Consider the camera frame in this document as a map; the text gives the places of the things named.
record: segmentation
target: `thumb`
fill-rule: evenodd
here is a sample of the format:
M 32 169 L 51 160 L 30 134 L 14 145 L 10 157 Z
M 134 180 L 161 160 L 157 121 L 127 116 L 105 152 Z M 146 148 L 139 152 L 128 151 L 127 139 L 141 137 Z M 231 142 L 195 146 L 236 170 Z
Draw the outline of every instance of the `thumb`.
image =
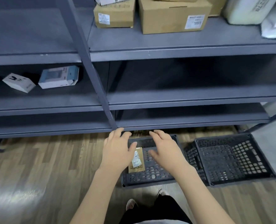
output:
M 149 150 L 148 153 L 154 158 L 156 162 L 158 162 L 159 155 L 155 150 Z
M 137 146 L 137 142 L 133 142 L 129 147 L 129 153 L 131 154 L 132 159 L 134 157 L 136 146 Z

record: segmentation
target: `black pants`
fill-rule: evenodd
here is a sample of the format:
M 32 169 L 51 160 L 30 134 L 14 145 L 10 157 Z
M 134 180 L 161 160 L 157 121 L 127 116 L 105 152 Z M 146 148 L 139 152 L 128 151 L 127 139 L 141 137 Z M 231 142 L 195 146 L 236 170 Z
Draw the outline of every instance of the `black pants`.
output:
M 133 209 L 127 210 L 121 218 L 120 224 L 134 224 L 146 220 L 180 220 L 192 224 L 186 213 L 180 208 L 171 196 L 159 195 L 151 208 L 139 208 L 136 204 Z

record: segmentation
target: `person's right hand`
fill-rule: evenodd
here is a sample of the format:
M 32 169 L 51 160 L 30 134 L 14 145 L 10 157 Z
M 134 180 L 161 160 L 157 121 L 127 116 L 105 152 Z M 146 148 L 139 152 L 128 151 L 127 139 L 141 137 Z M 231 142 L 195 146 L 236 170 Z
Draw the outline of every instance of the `person's right hand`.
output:
M 150 131 L 149 134 L 154 139 L 158 152 L 149 150 L 148 153 L 170 174 L 174 175 L 181 168 L 189 165 L 181 149 L 169 134 L 161 130 Z

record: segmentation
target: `shelf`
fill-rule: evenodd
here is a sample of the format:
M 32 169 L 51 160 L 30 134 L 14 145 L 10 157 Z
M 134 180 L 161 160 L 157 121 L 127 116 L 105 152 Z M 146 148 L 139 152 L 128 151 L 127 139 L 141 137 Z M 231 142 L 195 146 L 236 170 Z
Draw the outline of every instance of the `shelf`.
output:
M 276 101 L 276 55 L 112 61 L 107 98 L 111 110 Z
M 139 16 L 134 28 L 98 29 L 88 38 L 93 62 L 155 58 L 276 53 L 276 40 L 262 38 L 259 26 L 229 25 L 209 18 L 202 31 L 143 35 Z
M 2 78 L 9 72 L 34 72 L 41 73 L 45 68 L 58 67 L 59 65 L 22 65 L 0 66 Z M 64 112 L 102 111 L 86 71 L 79 71 L 79 81 L 74 86 L 42 89 L 35 86 L 29 93 L 15 90 L 5 83 L 0 83 L 0 116 L 29 115 Z
M 111 130 L 103 112 L 0 117 L 0 138 L 94 133 Z
M 78 8 L 85 37 L 92 8 Z M 0 10 L 0 65 L 81 62 L 58 9 Z
M 120 110 L 118 127 L 126 131 L 267 123 L 269 117 L 260 104 L 233 104 Z

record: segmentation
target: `forearm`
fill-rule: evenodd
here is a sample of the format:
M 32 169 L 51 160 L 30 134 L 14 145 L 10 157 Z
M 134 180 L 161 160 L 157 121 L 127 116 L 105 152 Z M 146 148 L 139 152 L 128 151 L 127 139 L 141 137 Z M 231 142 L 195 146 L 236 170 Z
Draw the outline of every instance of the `forearm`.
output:
M 98 169 L 80 207 L 70 224 L 103 224 L 114 186 L 116 173 Z
M 203 184 L 197 171 L 188 163 L 173 176 L 185 194 L 198 224 L 234 224 L 233 220 Z

